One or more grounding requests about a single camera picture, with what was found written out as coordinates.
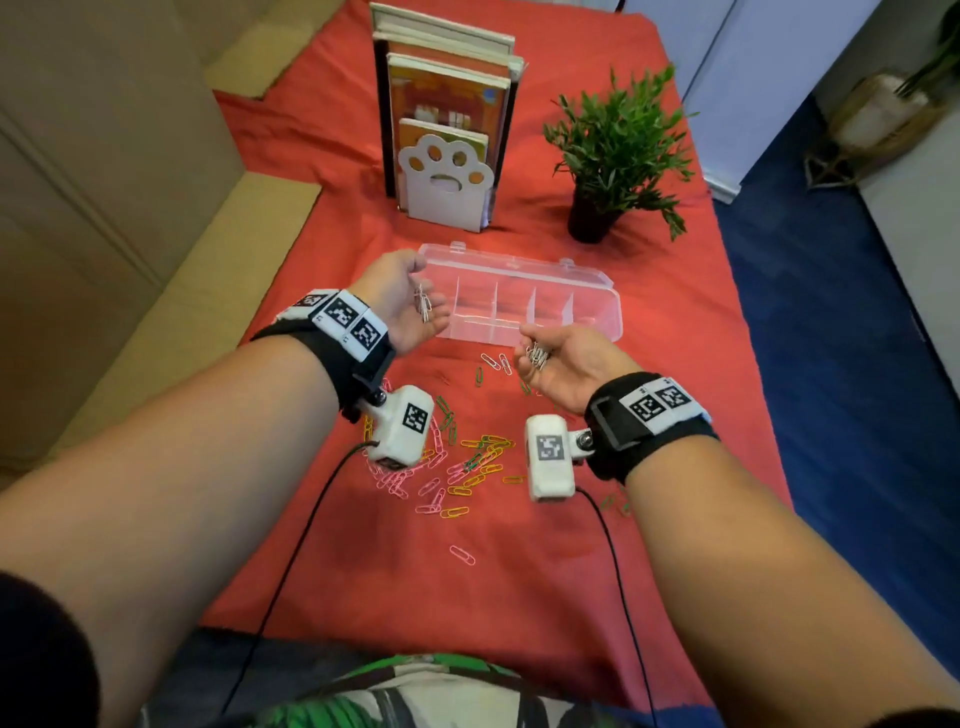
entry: black wrist strap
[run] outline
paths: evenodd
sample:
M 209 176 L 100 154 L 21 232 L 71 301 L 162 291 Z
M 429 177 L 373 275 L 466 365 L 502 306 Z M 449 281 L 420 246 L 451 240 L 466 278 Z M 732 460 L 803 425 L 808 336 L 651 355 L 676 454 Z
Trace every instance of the black wrist strap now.
M 280 319 L 260 330 L 251 341 L 277 335 L 294 337 L 320 359 L 333 383 L 340 409 L 352 423 L 360 419 L 357 403 L 380 386 L 396 355 L 389 338 L 384 336 L 366 360 L 358 362 L 336 340 L 309 320 Z
M 584 419 L 593 434 L 594 452 L 587 458 L 587 464 L 601 480 L 623 483 L 630 471 L 645 458 L 684 437 L 707 435 L 717 438 L 703 416 L 678 422 L 655 433 L 621 404 L 620 401 L 637 388 L 662 378 L 652 372 L 621 376 L 604 384 L 590 398 Z

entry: plastic box lid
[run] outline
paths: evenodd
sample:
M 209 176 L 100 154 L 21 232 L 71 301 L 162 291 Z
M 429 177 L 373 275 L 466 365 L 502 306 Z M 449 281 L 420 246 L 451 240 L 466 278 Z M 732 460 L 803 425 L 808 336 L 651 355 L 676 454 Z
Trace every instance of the plastic box lid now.
M 596 328 L 611 341 L 623 335 L 620 295 L 603 271 L 515 255 L 425 244 L 425 279 L 445 293 L 452 311 L 442 337 L 515 347 L 521 324 Z

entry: black plant pot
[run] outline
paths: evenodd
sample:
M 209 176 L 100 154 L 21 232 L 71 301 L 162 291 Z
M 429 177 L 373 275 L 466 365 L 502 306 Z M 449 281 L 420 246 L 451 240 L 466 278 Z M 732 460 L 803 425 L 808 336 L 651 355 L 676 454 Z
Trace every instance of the black plant pot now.
M 599 243 L 622 214 L 623 210 L 619 209 L 598 212 L 594 204 L 577 189 L 573 192 L 573 207 L 570 208 L 566 229 L 574 240 L 581 243 Z

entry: white paw-shaped bookend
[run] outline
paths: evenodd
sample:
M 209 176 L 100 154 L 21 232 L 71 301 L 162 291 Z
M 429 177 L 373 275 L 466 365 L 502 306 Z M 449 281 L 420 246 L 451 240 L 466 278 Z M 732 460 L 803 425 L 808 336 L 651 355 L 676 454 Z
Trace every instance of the white paw-shaped bookend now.
M 407 181 L 407 214 L 452 228 L 479 232 L 493 170 L 465 141 L 422 136 L 397 155 Z

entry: artificial plant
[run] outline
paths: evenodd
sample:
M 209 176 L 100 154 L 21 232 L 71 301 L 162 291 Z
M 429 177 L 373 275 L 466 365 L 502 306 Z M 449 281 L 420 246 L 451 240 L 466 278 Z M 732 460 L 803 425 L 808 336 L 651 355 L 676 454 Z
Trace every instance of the artificial plant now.
M 667 172 L 675 172 L 684 182 L 693 177 L 688 150 L 682 145 L 686 132 L 678 130 L 684 110 L 667 114 L 660 105 L 673 74 L 670 64 L 659 74 L 644 74 L 640 81 L 631 77 L 629 88 L 617 88 L 611 68 L 606 99 L 584 91 L 578 111 L 561 95 L 554 103 L 565 119 L 555 126 L 543 125 L 546 140 L 564 155 L 554 174 L 565 169 L 573 175 L 577 193 L 598 212 L 659 210 L 671 240 L 686 232 L 686 225 L 677 212 L 676 196 L 660 192 L 660 180 Z
M 923 68 L 904 81 L 897 95 L 906 99 L 922 86 L 932 87 L 947 73 L 960 75 L 960 2 L 953 3 L 940 21 L 937 52 Z

